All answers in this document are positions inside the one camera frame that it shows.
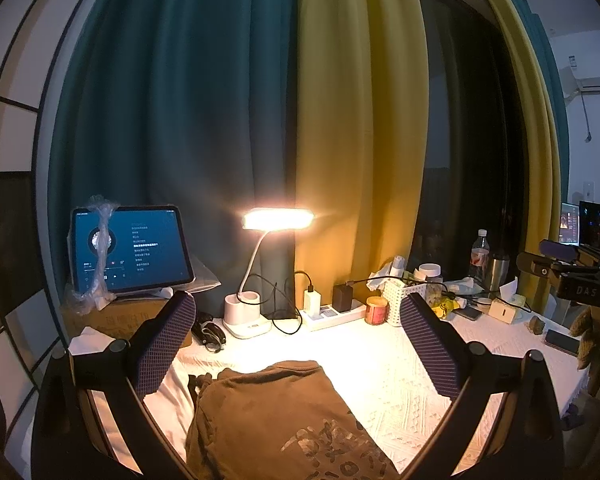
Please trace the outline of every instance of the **brown t-shirt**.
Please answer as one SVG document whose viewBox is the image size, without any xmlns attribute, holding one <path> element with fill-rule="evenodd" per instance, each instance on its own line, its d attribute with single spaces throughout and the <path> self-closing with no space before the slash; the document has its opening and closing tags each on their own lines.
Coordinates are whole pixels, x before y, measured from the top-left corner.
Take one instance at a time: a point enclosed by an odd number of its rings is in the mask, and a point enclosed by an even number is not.
<svg viewBox="0 0 600 480">
<path fill-rule="evenodd" d="M 198 385 L 186 448 L 200 480 L 399 477 L 315 361 L 253 374 L 226 368 Z"/>
</svg>

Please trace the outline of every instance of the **smartphone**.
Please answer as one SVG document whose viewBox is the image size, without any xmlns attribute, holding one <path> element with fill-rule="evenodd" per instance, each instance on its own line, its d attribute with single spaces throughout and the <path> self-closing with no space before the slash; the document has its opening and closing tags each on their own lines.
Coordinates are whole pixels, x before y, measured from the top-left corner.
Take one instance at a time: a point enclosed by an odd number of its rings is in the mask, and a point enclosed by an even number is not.
<svg viewBox="0 0 600 480">
<path fill-rule="evenodd" d="M 467 319 L 470 319 L 471 321 L 475 321 L 482 315 L 482 313 L 477 308 L 473 308 L 472 306 L 456 308 L 454 312 L 458 314 L 458 316 L 465 317 Z"/>
<path fill-rule="evenodd" d="M 544 344 L 562 350 L 574 357 L 578 356 L 578 348 L 580 347 L 580 342 L 577 339 L 556 332 L 555 330 L 549 330 L 546 333 L 546 336 L 544 336 Z"/>
</svg>

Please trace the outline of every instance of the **curtain fold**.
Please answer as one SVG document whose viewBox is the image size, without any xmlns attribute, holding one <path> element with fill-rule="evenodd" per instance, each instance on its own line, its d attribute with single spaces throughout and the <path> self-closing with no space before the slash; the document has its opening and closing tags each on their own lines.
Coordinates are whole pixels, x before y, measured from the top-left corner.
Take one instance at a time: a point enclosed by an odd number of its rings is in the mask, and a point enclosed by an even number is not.
<svg viewBox="0 0 600 480">
<path fill-rule="evenodd" d="M 511 0 L 488 0 L 509 49 L 526 127 L 527 215 L 525 251 L 537 252 L 544 238 L 557 240 L 560 218 L 560 162 L 554 116 L 538 58 Z M 531 307 L 544 309 L 547 280 L 522 273 L 518 291 Z"/>
<path fill-rule="evenodd" d="M 518 15 L 525 25 L 526 33 L 534 48 L 542 78 L 546 85 L 554 115 L 555 133 L 558 140 L 558 155 L 560 156 L 560 196 L 565 201 L 569 191 L 569 125 L 567 122 L 567 108 L 562 97 L 562 83 L 558 66 L 555 63 L 554 51 L 551 49 L 549 38 L 542 26 L 540 16 L 531 11 L 526 0 L 511 0 L 516 7 Z"/>
<path fill-rule="evenodd" d="M 93 194 L 173 203 L 189 251 L 222 282 L 199 306 L 222 314 L 259 235 L 241 229 L 242 213 L 294 202 L 286 154 L 296 136 L 287 113 L 296 100 L 288 72 L 295 42 L 295 0 L 96 1 L 52 143 L 48 214 L 59 288 L 72 208 Z M 258 256 L 254 271 L 282 285 L 292 235 L 270 234 Z M 260 283 L 248 288 L 260 291 Z"/>
<path fill-rule="evenodd" d="M 296 234 L 296 269 L 329 301 L 335 283 L 409 256 L 427 46 L 420 0 L 299 0 L 298 19 L 296 203 L 317 218 Z"/>
</svg>

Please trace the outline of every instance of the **white basket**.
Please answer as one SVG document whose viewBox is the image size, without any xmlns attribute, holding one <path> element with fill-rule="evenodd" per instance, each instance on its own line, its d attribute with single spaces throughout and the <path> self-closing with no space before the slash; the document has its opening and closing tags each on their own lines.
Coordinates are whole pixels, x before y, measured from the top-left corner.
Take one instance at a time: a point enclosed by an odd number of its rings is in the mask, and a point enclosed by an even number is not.
<svg viewBox="0 0 600 480">
<path fill-rule="evenodd" d="M 389 303 L 389 315 L 386 322 L 391 326 L 401 326 L 400 304 L 412 292 L 419 293 L 423 298 L 427 296 L 427 284 L 407 286 L 404 282 L 389 278 L 384 282 L 382 296 Z"/>
</svg>

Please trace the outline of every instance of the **plastic bottle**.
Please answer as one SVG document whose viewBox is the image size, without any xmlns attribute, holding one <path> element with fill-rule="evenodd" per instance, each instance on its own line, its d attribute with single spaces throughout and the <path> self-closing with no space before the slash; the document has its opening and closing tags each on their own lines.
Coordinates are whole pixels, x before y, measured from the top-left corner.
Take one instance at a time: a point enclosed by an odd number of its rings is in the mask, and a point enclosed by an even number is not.
<svg viewBox="0 0 600 480">
<path fill-rule="evenodd" d="M 487 265 L 489 256 L 489 244 L 487 243 L 487 230 L 478 230 L 478 238 L 471 248 L 471 264 L 469 267 L 469 276 L 482 282 L 484 278 L 484 267 Z"/>
</svg>

